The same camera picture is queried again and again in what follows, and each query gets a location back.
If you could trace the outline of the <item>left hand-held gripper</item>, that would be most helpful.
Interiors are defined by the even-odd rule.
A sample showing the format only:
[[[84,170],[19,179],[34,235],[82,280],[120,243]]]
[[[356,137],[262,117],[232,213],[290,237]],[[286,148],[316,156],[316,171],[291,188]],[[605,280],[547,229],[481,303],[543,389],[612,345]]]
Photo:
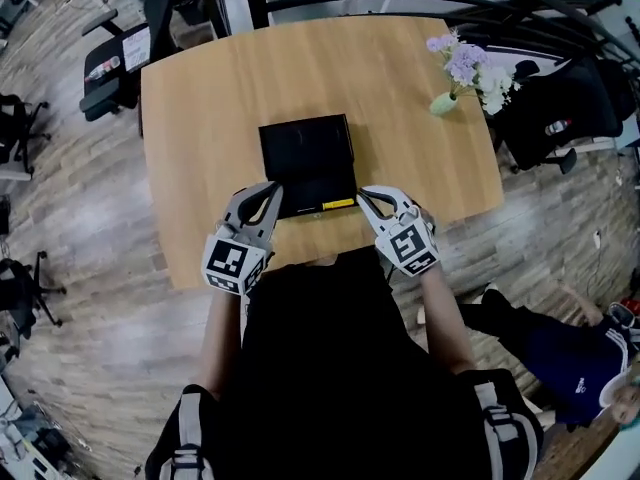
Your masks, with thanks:
[[[244,296],[257,284],[273,255],[269,242],[253,240],[237,230],[251,230],[257,238],[270,238],[279,217],[284,189],[267,181],[236,192],[218,230],[207,237],[201,263],[205,283]]]

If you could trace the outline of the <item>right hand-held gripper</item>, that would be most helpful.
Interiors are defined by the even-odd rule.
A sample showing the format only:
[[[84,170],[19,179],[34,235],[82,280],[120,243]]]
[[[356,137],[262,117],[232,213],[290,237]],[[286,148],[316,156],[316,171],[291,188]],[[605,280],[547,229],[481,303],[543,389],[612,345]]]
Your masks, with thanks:
[[[384,213],[382,201],[393,209]],[[357,202],[378,237],[377,249],[401,272],[410,277],[423,274],[440,261],[434,238],[435,226],[427,214],[402,190],[386,185],[369,185],[357,193]]]

